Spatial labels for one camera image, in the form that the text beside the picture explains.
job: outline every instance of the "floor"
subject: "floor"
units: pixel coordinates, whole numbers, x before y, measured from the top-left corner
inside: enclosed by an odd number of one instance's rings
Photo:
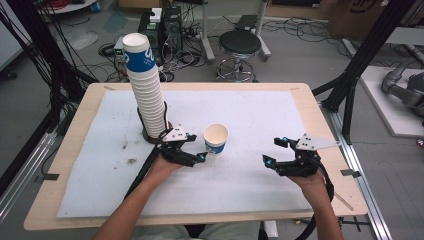
[[[107,79],[114,70],[104,57],[99,56],[99,47],[116,41],[120,35],[136,32],[138,27],[137,14],[122,14],[114,8],[97,14],[81,10],[61,15],[59,20],[63,26],[71,29],[84,27],[87,31],[93,30],[99,35],[97,42],[78,51],[78,54],[101,81]],[[230,18],[230,20],[237,22],[237,18]],[[215,26],[222,21],[225,20],[216,19],[210,23],[210,26]],[[249,60],[255,67],[257,79],[260,82],[305,82],[314,89],[339,76],[348,65],[349,57],[340,43],[307,35],[302,36],[302,40],[299,36],[289,34],[293,31],[288,33],[282,28],[278,30],[275,27],[271,28],[271,25],[273,24],[269,23],[268,27],[263,29],[262,37],[272,57],[267,62],[264,62],[260,56]],[[218,38],[213,36],[219,36],[220,33],[231,28],[230,24],[219,24],[218,31],[209,34],[212,36],[210,41],[216,57],[214,64],[179,69],[174,72],[174,81],[214,82],[216,63],[226,56],[217,47]],[[394,45],[384,46],[372,64],[396,66],[404,58],[410,58],[405,53],[395,50],[400,49]],[[77,59],[76,64],[81,65],[81,61]],[[29,59],[21,55],[11,66],[18,73],[18,77],[0,81],[0,99],[3,103],[0,115],[1,174],[49,110],[49,89],[42,82]],[[421,65],[414,63],[410,67],[421,68]],[[326,96],[327,93],[321,94],[317,96],[317,100],[323,100]],[[390,135],[361,83],[357,86],[353,113],[351,140],[391,237],[408,240],[422,238],[424,235],[423,149],[417,147],[414,138]],[[343,104],[340,107],[340,114],[343,116]],[[60,140],[61,136],[58,137],[52,149],[60,143]],[[52,159],[53,157],[46,161],[45,169],[48,168]],[[40,175],[40,169],[32,179],[35,180],[38,175]],[[2,213],[5,218],[2,218],[0,222],[1,239],[88,239],[93,235],[96,229],[37,232],[24,230],[22,223],[39,187],[38,181],[28,183],[12,209]],[[358,216],[358,220],[368,221],[364,216]],[[304,225],[296,224],[294,221],[278,221],[277,227],[279,239],[283,240],[297,237]],[[375,239],[369,226],[360,226],[360,229],[359,232],[356,226],[344,224],[345,238]],[[310,239],[316,239],[316,236],[313,234]]]

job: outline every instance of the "human hand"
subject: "human hand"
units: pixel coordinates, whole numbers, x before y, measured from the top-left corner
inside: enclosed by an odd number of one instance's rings
[[[327,189],[325,187],[325,180],[323,174],[318,171],[309,177],[288,177],[296,183],[303,192],[306,200],[311,204],[312,208],[319,208],[330,204]]]
[[[162,156],[162,154],[159,154],[159,156],[156,158],[156,160],[150,167],[150,170],[144,178],[143,182],[152,184],[153,186],[157,187],[162,182],[164,182],[173,171],[181,167],[182,165],[180,164],[168,162]]]

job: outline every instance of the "metal stool base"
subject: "metal stool base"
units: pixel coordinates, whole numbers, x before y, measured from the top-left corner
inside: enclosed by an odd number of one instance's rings
[[[216,73],[216,81],[245,82],[256,78],[252,65],[240,58],[223,60],[216,68]]]

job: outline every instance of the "stool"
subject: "stool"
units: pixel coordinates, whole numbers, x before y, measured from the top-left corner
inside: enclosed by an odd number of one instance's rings
[[[256,35],[243,30],[226,32],[219,37],[219,48],[233,58],[225,59],[217,66],[217,81],[256,81],[252,65],[242,60],[255,56],[261,49],[261,41]]]

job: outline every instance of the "white paper sheet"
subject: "white paper sheet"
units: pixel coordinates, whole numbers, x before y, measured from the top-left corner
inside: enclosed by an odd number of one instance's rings
[[[294,152],[274,137],[305,133],[290,92],[163,91],[168,118],[197,135],[183,145],[205,151],[203,129],[229,129],[224,151],[205,163],[185,167],[153,193],[144,215],[235,213],[310,209],[300,189],[264,167],[262,154],[291,161]],[[150,153],[132,91],[107,91],[72,169],[58,218],[109,216]]]

